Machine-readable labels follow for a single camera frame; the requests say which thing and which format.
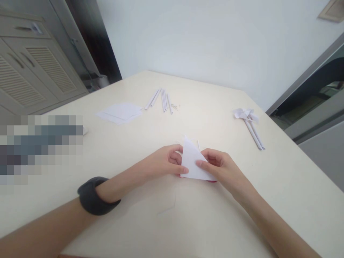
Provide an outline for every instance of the pixelated blur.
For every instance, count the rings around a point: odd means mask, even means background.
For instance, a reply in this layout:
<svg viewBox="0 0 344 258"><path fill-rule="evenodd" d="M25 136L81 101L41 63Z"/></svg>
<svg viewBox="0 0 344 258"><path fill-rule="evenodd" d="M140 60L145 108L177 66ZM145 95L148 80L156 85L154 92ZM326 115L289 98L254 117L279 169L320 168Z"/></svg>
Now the pixelated blur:
<svg viewBox="0 0 344 258"><path fill-rule="evenodd" d="M82 116L2 116L0 185L27 184L27 176L40 175L42 166L81 155L82 132Z"/></svg>

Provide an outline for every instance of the finger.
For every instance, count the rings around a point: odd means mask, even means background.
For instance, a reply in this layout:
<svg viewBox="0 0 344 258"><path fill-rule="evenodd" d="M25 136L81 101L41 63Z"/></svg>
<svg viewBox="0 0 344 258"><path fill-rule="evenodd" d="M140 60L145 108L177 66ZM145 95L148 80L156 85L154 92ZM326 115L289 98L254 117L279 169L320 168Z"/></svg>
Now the finger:
<svg viewBox="0 0 344 258"><path fill-rule="evenodd" d="M222 161L223 157L224 157L224 152L218 151L218 150L214 150L214 149L204 149L201 151L201 154L207 159L215 159L219 162Z"/></svg>
<svg viewBox="0 0 344 258"><path fill-rule="evenodd" d="M196 161L196 165L198 167L200 167L201 169L209 172L210 174L212 174L213 176L215 176L217 178L217 175L219 174L219 168L206 162L206 161L202 161L202 160L197 160Z"/></svg>
<svg viewBox="0 0 344 258"><path fill-rule="evenodd" d="M173 163L173 164L181 165L181 164L182 164L182 156L180 156L180 154L177 153L177 152L172 152L172 153L170 154L170 156L169 156L168 161L170 161L170 162Z"/></svg>
<svg viewBox="0 0 344 258"><path fill-rule="evenodd" d="M168 146L170 152L176 152L179 151L180 153L183 153L183 146L180 144L173 144Z"/></svg>
<svg viewBox="0 0 344 258"><path fill-rule="evenodd" d="M209 159L208 162L214 166L221 167L221 163L215 159Z"/></svg>
<svg viewBox="0 0 344 258"><path fill-rule="evenodd" d="M175 164L175 165L179 165L175 159L171 159L170 158L170 159L168 159L168 162L172 163L172 164Z"/></svg>
<svg viewBox="0 0 344 258"><path fill-rule="evenodd" d="M168 173L169 174L187 174L189 173L189 170L184 166L170 164L168 167Z"/></svg>

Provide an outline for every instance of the forearm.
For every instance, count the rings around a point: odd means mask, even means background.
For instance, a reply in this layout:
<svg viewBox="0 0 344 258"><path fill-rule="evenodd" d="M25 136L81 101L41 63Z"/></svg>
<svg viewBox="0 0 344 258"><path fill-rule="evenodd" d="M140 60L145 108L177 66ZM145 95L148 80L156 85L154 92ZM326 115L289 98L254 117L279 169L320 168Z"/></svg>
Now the forearm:
<svg viewBox="0 0 344 258"><path fill-rule="evenodd" d="M259 195L256 190L240 199L278 257L320 257Z"/></svg>
<svg viewBox="0 0 344 258"><path fill-rule="evenodd" d="M133 166L97 186L99 197L112 203L142 184L142 177L135 168ZM2 238L1 257L56 258L98 218L85 211L76 198Z"/></svg>
<svg viewBox="0 0 344 258"><path fill-rule="evenodd" d="M86 212L76 198L0 240L2 257L56 258L98 216Z"/></svg>

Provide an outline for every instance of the paper straw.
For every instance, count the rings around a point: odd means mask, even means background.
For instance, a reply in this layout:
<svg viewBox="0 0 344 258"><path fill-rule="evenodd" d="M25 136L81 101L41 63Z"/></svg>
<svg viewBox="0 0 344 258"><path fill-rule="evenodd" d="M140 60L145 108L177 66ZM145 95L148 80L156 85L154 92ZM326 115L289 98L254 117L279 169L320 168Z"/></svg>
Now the paper straw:
<svg viewBox="0 0 344 258"><path fill-rule="evenodd" d="M257 139L257 137L256 137L256 135L254 133L254 131L252 130L252 127L251 127L250 123L246 119L244 119L244 121L245 121L245 124L246 124L248 130L250 131L250 133L251 133L255 143L257 144L258 149L262 150L263 148L262 148L261 144L259 143L259 141L258 141L258 139Z"/></svg>
<svg viewBox="0 0 344 258"><path fill-rule="evenodd" d="M168 104L169 104L169 110L171 111L171 115L173 114L173 110L172 110L172 107L171 107L171 100L169 98L169 94L167 93L167 100L168 100Z"/></svg>
<svg viewBox="0 0 344 258"><path fill-rule="evenodd" d="M260 145L261 145L262 149L263 149L263 150L265 150L265 147L264 147L264 145L263 145L263 143L262 143L262 140L261 140L261 138L259 137L259 134L258 134L258 132L257 132L257 130L256 130L256 128L255 128L255 126L254 126L254 124L253 124L253 122L252 122L252 121L250 121L250 124L251 124L251 126L252 126L253 132L254 132L254 134L255 134L255 136L256 136L256 138L257 138L257 140L259 141L259 143L260 143Z"/></svg>
<svg viewBox="0 0 344 258"><path fill-rule="evenodd" d="M162 110L165 113L165 103L164 103L164 89L161 89L161 101L162 101Z"/></svg>
<svg viewBox="0 0 344 258"><path fill-rule="evenodd" d="M155 97L154 97L152 103L150 104L151 107L154 105L155 101L157 100L157 98L158 98L158 96L159 96L159 93L160 93L160 90L161 90L161 89L158 89L158 93L155 95Z"/></svg>
<svg viewBox="0 0 344 258"><path fill-rule="evenodd" d="M149 108L149 105L152 103L153 99L155 98L156 94L158 93L159 90L156 90L154 95L150 98L147 106L144 108L144 109L148 109Z"/></svg>
<svg viewBox="0 0 344 258"><path fill-rule="evenodd" d="M165 111L167 111L166 91L164 90Z"/></svg>

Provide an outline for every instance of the paper triangle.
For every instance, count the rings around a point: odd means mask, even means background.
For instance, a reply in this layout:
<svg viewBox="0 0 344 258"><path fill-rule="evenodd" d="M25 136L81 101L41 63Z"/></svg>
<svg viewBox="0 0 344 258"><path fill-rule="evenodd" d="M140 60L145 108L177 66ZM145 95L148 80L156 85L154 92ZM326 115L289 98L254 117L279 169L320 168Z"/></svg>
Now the paper triangle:
<svg viewBox="0 0 344 258"><path fill-rule="evenodd" d="M188 178L195 178L195 179L202 179L202 180L209 180L209 181L216 181L217 179L206 172L205 170L199 168L196 165L196 160L203 160L206 161L205 157L201 154L201 152L196 148L196 146L185 136L184 138L184 146L183 146L183 156L182 156L182 166L187 167L189 169L189 173L181 174L181 177L188 177Z"/></svg>

